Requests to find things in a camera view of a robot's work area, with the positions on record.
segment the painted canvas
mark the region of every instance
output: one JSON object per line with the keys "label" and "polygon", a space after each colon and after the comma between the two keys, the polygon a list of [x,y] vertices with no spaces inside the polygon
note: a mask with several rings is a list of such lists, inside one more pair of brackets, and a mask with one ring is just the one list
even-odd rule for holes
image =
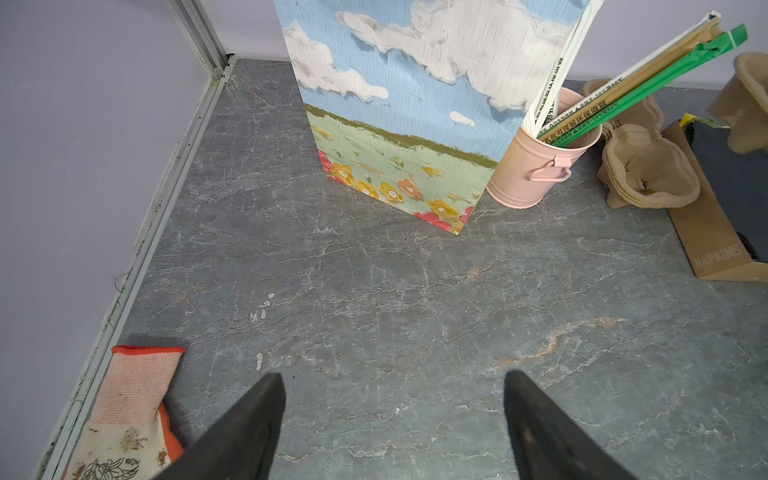
{"label": "painted canvas", "polygon": [[275,0],[323,170],[458,234],[587,0]]}

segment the bucket handle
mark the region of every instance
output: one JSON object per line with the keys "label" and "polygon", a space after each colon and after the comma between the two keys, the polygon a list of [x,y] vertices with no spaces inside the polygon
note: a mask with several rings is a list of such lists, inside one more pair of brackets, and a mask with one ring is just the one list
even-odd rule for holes
{"label": "bucket handle", "polygon": [[[547,164],[541,168],[537,168],[536,170],[533,170],[530,174],[528,174],[528,179],[532,182],[552,182],[559,184],[560,182],[565,182],[568,178],[571,177],[571,159],[566,156],[561,155],[555,155],[552,160],[547,162]],[[544,170],[547,170],[551,167],[561,167],[563,169],[563,173],[560,175],[560,177],[557,178],[546,178],[546,177],[537,177],[536,174],[540,174]]]}

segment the white cloud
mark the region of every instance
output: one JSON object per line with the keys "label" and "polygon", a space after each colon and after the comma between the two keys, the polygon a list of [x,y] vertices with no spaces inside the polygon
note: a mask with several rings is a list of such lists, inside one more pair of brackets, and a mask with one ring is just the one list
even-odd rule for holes
{"label": "white cloud", "polygon": [[362,13],[337,18],[368,45],[401,50],[440,81],[453,84],[466,74],[500,110],[532,101],[571,30],[534,18],[519,0],[414,0],[407,27],[383,26]]}
{"label": "white cloud", "polygon": [[451,117],[451,120],[453,120],[457,124],[469,125],[470,127],[475,126],[475,122],[471,118],[465,117],[464,115],[458,113],[456,110],[451,112],[450,117]]}
{"label": "white cloud", "polygon": [[312,40],[299,22],[284,28],[283,37],[286,39],[293,73],[302,86],[322,88],[342,95],[353,93],[363,101],[389,96],[389,90],[369,84],[357,70],[350,68],[343,71],[334,67],[328,45]]}

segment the metal frame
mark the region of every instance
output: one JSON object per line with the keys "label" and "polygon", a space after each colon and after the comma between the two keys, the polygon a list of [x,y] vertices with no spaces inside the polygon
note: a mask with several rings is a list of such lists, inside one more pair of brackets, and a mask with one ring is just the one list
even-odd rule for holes
{"label": "metal frame", "polygon": [[210,27],[210,22],[203,13],[203,9],[197,4],[197,0],[167,1],[185,34],[197,50],[200,61],[209,69],[210,83],[195,112],[183,143],[174,153],[169,167],[164,173],[152,203],[154,208],[147,214],[147,219],[140,230],[131,269],[120,293],[114,298],[110,309],[104,316],[104,324],[96,346],[91,353],[91,358],[88,360],[84,372],[80,375],[78,384],[62,413],[51,447],[41,460],[36,478],[42,480],[59,480],[64,476],[80,431],[88,419],[91,406],[101,386],[101,380],[107,372],[111,348],[120,338],[125,320],[131,311],[131,306],[136,299],[139,286],[147,272],[165,224],[168,222],[170,212],[174,209],[187,172],[203,139],[208,122],[214,113],[219,96],[221,96],[221,91],[229,81],[232,67],[237,61],[237,57],[234,55],[228,58],[224,54],[221,43]]}

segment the pink metal bucket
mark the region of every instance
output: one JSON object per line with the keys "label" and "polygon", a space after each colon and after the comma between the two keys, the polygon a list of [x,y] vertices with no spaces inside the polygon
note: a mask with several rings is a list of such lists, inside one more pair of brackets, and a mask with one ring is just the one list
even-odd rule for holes
{"label": "pink metal bucket", "polygon": [[[569,109],[582,98],[575,91],[563,88],[558,112]],[[598,141],[602,131],[603,127],[595,128],[568,147],[559,148],[537,140],[520,128],[486,190],[505,207],[533,207],[550,188],[571,176],[571,165]]]}

